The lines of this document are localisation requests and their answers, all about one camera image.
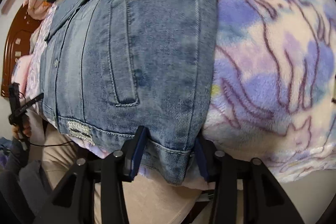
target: black clamp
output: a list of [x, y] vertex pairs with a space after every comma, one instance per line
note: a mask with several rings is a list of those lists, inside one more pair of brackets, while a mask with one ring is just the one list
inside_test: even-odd
[[129, 224], [122, 182], [132, 182], [137, 175], [148, 136], [148, 128], [140, 126], [133, 139], [105, 159], [78, 159], [34, 224], [93, 224], [95, 183], [99, 182], [102, 223]]
[[27, 150], [29, 147], [29, 140], [26, 137], [26, 135], [23, 134], [23, 116], [26, 114], [27, 109], [30, 108], [32, 105], [37, 103], [40, 100], [43, 100], [44, 94], [41, 93], [37, 97], [35, 97], [33, 100], [30, 100], [25, 105], [20, 105], [20, 92], [19, 92], [19, 84], [13, 83], [9, 86], [9, 103], [10, 108], [12, 111], [12, 114], [8, 117], [9, 123], [13, 126], [19, 127], [19, 140], [22, 144], [23, 150]]
[[301, 216], [281, 185], [264, 165], [254, 158], [236, 160], [200, 133], [195, 156], [202, 177], [216, 182], [210, 224], [235, 224], [237, 180], [243, 181], [244, 224], [304, 224]]

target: black cable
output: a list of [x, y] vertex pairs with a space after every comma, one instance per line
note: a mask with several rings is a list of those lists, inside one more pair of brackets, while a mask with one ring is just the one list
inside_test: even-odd
[[51, 145], [39, 145], [39, 144], [34, 144], [34, 143], [30, 143], [30, 144], [34, 145], [34, 146], [38, 146], [38, 147], [51, 147], [51, 146], [65, 146], [65, 145], [68, 145], [70, 143], [73, 143], [73, 141], [69, 141], [69, 142], [61, 143], [61, 144], [51, 144]]
[[22, 94], [23, 98], [25, 99], [25, 104], [26, 104], [27, 102], [26, 102], [26, 97], [25, 97], [25, 95], [24, 95], [22, 92], [19, 92], [19, 93]]

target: denim pocket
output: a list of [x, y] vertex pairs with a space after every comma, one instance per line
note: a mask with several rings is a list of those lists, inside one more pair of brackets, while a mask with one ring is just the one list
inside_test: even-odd
[[139, 101], [129, 48], [127, 8], [127, 0], [112, 0], [110, 5], [109, 64], [116, 106], [134, 106]]

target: dark clothing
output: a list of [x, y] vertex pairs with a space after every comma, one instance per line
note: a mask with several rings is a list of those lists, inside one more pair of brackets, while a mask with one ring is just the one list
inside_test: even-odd
[[20, 224], [19, 220], [16, 218], [10, 207], [8, 206], [6, 200], [0, 193], [0, 209], [1, 209], [1, 220], [4, 223]]
[[6, 205], [1, 202], [5, 200], [22, 224], [31, 224], [34, 221], [51, 193], [41, 162], [33, 161], [27, 164], [28, 156], [29, 150], [24, 151], [21, 143], [14, 139], [5, 170], [0, 173], [1, 211], [6, 210]]

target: human hand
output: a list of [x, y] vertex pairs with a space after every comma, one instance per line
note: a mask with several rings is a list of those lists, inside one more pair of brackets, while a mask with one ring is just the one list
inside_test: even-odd
[[[23, 118], [23, 128], [24, 128], [23, 134], [26, 135], [28, 138], [30, 138], [32, 136], [32, 131], [27, 116]], [[17, 140], [19, 140], [18, 132], [19, 132], [19, 126], [13, 126], [12, 127], [13, 137]]]

